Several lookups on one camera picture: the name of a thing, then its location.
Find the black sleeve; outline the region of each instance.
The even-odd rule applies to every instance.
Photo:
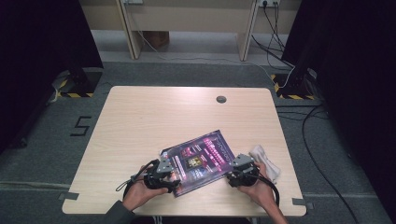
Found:
[[[120,201],[117,201],[101,220],[92,224],[130,224],[133,219],[134,213],[126,209]]]

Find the wall socket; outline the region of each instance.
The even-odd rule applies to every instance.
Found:
[[[280,4],[280,0],[266,0],[266,1],[267,1],[267,7],[274,7],[275,3],[277,3],[278,6]],[[259,7],[262,7],[263,2],[264,0],[260,0]]]

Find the magazine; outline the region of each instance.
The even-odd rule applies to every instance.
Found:
[[[170,180],[180,180],[175,197],[222,178],[233,170],[230,162],[235,158],[220,130],[169,147],[161,155],[175,168]]]

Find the purple magazine cover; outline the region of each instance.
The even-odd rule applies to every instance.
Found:
[[[222,178],[235,158],[220,130],[165,149],[162,156],[175,168],[170,180],[180,180],[175,197]]]

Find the wooden tabletop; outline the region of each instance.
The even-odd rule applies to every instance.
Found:
[[[225,103],[217,97],[224,96]],[[114,87],[87,145],[66,199],[66,214],[104,214],[122,191],[115,189],[162,149],[220,130],[233,154],[262,145],[281,169],[277,180],[285,216],[302,216],[293,205],[302,193],[271,93],[256,88]],[[224,177],[175,198],[165,194],[134,210],[144,216],[266,216],[265,211]]]

